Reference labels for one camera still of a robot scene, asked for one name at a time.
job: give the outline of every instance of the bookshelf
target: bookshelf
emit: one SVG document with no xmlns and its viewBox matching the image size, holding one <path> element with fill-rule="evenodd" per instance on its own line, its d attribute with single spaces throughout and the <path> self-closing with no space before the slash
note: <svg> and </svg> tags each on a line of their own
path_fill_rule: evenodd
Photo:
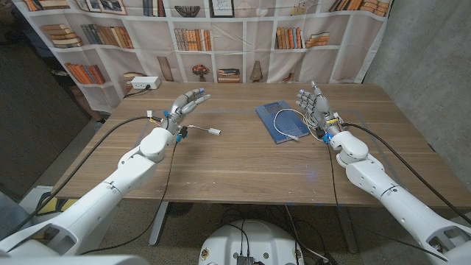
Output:
<svg viewBox="0 0 471 265">
<path fill-rule="evenodd" d="M 234 0 L 237 8 L 241 0 Z M 253 10 L 246 18 L 211 18 L 209 0 L 163 0 L 166 17 L 144 16 L 142 0 L 123 0 L 127 15 L 82 11 L 75 0 L 68 0 L 70 9 L 30 12 L 22 0 L 14 0 L 24 17 L 38 32 L 56 58 L 62 63 L 97 64 L 104 85 L 77 83 L 94 110 L 113 112 L 127 93 L 123 73 L 132 71 L 163 77 L 157 57 L 167 57 L 175 82 L 198 82 L 191 67 L 203 64 L 210 69 L 207 82 L 217 82 L 220 68 L 238 68 L 241 81 L 249 79 L 256 60 L 261 62 L 261 82 L 280 82 L 290 72 L 293 80 L 308 82 L 361 82 L 383 36 L 387 15 L 380 17 L 360 10 L 328 10 L 335 0 L 314 0 L 304 15 L 291 15 L 297 0 L 244 0 Z M 268 9 L 257 17 L 257 4 Z M 196 18 L 183 18 L 175 5 L 198 5 Z M 83 46 L 55 48 L 40 30 L 47 24 L 66 24 L 83 42 Z M 90 45 L 80 24 L 125 27 L 134 49 L 110 45 Z M 305 39 L 311 34 L 329 32 L 329 45 L 309 49 L 278 49 L 278 27 L 300 27 Z M 214 38 L 213 51 L 179 51 L 174 29 L 210 29 Z M 361 43 L 367 49 L 348 45 Z"/>
</svg>

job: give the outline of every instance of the bookshelf backdrop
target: bookshelf backdrop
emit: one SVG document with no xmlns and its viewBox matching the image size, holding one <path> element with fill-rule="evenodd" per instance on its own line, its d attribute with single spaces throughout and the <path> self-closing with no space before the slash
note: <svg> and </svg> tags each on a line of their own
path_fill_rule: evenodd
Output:
<svg viewBox="0 0 471 265">
<path fill-rule="evenodd" d="M 105 81 L 101 85 L 82 84 L 69 74 L 94 110 L 109 113 L 127 93 L 123 75 L 129 72 L 159 76 L 163 82 L 198 82 L 192 68 L 204 65 L 210 70 L 206 82 L 218 82 L 218 72 L 225 68 L 238 69 L 240 82 L 252 82 L 255 61 L 259 61 L 261 76 L 256 79 L 260 82 L 360 83 L 378 50 L 389 12 L 389 6 L 381 3 L 389 0 L 310 0 L 301 4 L 297 0 L 233 0 L 234 17 L 212 17 L 217 15 L 212 9 L 217 0 L 113 0 L 125 9 L 126 15 L 118 15 L 106 10 L 84 11 L 80 4 L 87 1 L 66 0 L 68 8 L 30 11 L 31 0 L 14 0 L 65 69 L 70 63 L 100 70 Z M 154 7 L 144 8 L 152 2 Z M 348 10 L 350 2 L 358 10 Z M 165 12 L 156 7 L 158 4 Z M 200 10 L 196 17 L 186 18 L 175 6 L 198 6 Z M 81 43 L 58 48 L 41 28 L 55 24 L 68 27 L 66 32 L 75 33 Z M 112 43 L 110 32 L 106 34 L 108 41 L 92 44 L 82 25 L 123 29 L 132 48 L 106 44 Z M 310 48 L 279 49 L 283 45 L 278 46 L 277 30 L 294 28 L 292 32 L 296 32 L 298 27 L 304 42 L 310 41 Z M 175 29 L 202 29 L 203 39 L 205 31 L 210 31 L 210 50 L 183 50 L 178 43 L 182 35 Z M 327 42 L 316 42 L 319 36 Z M 208 43 L 201 44 L 200 49 L 205 46 Z"/>
</svg>

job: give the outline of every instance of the wooden table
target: wooden table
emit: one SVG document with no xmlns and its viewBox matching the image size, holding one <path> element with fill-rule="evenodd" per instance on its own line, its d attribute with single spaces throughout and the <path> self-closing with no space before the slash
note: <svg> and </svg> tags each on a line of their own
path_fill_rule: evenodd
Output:
<svg viewBox="0 0 471 265">
<path fill-rule="evenodd" d="M 311 89 L 307 84 L 162 84 L 156 91 L 125 99 L 54 188 L 111 127 L 135 116 L 145 116 L 146 110 L 157 110 L 155 115 L 161 117 L 177 96 L 201 86 L 213 97 L 198 106 L 183 124 L 213 127 L 222 133 L 215 136 L 189 129 L 189 137 L 178 144 L 174 154 L 165 201 L 335 205 L 327 146 L 310 136 L 299 142 L 275 144 L 255 113 L 256 106 L 283 99 L 295 108 L 299 89 Z M 455 206 L 471 206 L 471 193 L 379 86 L 320 85 L 320 88 L 345 121 L 366 126 L 386 140 Z M 121 156 L 153 127 L 155 124 L 140 120 L 117 129 L 59 196 L 77 198 L 92 189 L 116 169 Z M 445 205 L 380 142 L 356 128 L 350 131 L 368 145 L 399 184 L 431 207 Z M 167 155 L 155 177 L 129 193 L 127 199 L 161 199 L 171 148 Z M 334 152 L 333 159 L 339 203 L 378 205 L 376 199 L 350 183 L 345 170 L 335 161 Z"/>
</svg>

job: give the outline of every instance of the bowl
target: bowl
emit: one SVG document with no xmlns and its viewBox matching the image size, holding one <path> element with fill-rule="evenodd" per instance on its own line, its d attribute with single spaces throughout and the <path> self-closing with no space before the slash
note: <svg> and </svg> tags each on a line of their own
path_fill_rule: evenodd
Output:
<svg viewBox="0 0 471 265">
<path fill-rule="evenodd" d="M 199 12 L 198 6 L 175 6 L 175 10 L 183 18 L 194 18 Z"/>
</svg>

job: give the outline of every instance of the blue notebook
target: blue notebook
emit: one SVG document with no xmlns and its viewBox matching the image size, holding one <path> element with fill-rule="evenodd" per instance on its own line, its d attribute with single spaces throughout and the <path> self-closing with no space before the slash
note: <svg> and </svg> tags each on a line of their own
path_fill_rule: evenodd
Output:
<svg viewBox="0 0 471 265">
<path fill-rule="evenodd" d="M 274 102 L 267 105 L 258 106 L 255 108 L 255 112 L 258 114 L 260 119 L 265 124 L 266 129 L 270 133 L 276 144 L 293 140 L 286 135 L 279 133 L 273 126 L 273 119 L 278 111 L 290 108 L 286 101 Z M 276 121 L 277 128 L 289 135 L 294 135 L 299 138 L 309 134 L 309 129 L 303 124 L 300 118 L 294 111 L 285 110 L 278 114 Z"/>
</svg>

